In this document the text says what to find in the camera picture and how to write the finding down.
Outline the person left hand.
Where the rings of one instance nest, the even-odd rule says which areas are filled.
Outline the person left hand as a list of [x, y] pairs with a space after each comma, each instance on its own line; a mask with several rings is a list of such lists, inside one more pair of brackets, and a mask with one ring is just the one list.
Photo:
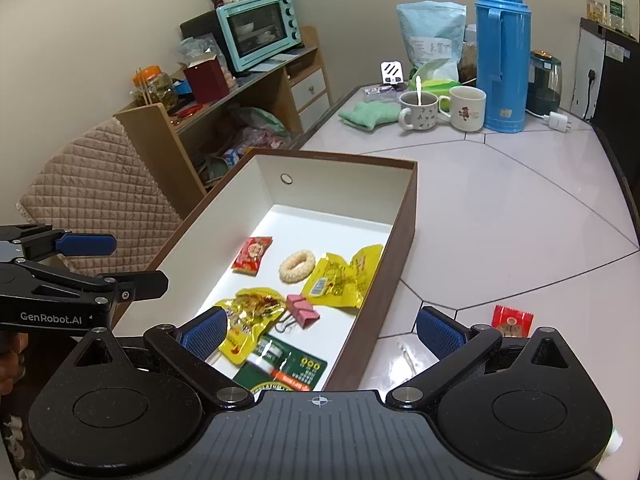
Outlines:
[[10, 334], [8, 350], [1, 353], [0, 394], [2, 396], [9, 394], [13, 390], [14, 384], [23, 377], [23, 352], [27, 346], [27, 334]]

